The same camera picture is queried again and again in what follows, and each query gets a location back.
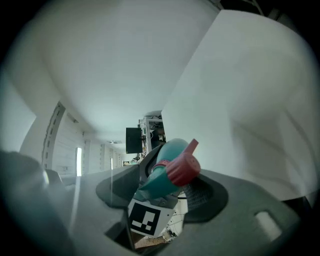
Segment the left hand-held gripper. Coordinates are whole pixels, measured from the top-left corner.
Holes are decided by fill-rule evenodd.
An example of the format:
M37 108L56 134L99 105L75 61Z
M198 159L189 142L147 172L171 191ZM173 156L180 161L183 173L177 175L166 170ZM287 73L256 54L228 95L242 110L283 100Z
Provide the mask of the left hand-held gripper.
M152 173L157 163L159 151L163 145L152 149L139 164L139 184L143 185ZM167 194L156 199L146 199L137 190L129 203L128 215L129 226L132 232L156 238L162 235L163 231L172 224L175 208L178 204L178 196L181 190Z

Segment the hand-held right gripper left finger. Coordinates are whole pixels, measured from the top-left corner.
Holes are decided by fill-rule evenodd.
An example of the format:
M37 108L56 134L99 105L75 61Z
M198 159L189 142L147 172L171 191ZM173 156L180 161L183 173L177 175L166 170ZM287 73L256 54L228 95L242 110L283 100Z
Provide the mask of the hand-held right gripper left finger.
M0 150L0 207L11 255L135 256L128 204L136 167L77 177L67 188L33 158Z

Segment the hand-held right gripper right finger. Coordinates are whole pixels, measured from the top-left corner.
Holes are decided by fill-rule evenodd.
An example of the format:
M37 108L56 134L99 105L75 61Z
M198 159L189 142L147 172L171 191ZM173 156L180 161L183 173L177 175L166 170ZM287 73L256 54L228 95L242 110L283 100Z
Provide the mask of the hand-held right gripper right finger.
M202 170L184 192L182 233L149 256L272 256L300 220L260 186L213 171Z

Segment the teal spray bottle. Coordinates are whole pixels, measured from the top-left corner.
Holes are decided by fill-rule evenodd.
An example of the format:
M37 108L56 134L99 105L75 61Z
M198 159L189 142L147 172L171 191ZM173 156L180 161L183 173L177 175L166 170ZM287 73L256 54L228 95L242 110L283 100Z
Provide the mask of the teal spray bottle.
M181 138L174 138L166 142L157 155L156 163L161 161L171 162L178 157L188 146L188 142Z

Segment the pink spray nozzle head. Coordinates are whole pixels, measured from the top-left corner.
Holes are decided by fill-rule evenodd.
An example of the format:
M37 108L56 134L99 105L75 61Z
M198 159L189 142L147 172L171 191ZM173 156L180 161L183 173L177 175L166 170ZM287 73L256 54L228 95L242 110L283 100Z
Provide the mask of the pink spray nozzle head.
M189 184L201 171L193 152L198 146L193 139L184 151L172 161L156 163L147 181L137 189L145 199L164 197Z

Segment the black monitor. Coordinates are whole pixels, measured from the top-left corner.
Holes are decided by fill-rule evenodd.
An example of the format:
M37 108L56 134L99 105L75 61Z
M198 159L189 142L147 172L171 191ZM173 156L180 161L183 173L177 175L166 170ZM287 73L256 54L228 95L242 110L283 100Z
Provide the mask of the black monitor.
M142 130L139 127L127 127L125 130L126 154L139 154L143 152Z

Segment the white table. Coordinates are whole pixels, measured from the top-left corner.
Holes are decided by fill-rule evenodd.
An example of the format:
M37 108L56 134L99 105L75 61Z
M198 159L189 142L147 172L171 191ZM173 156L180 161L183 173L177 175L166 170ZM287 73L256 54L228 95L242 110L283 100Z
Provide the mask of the white table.
M274 20L221 11L162 118L168 140L198 141L205 170L280 200L320 189L320 69L306 41Z

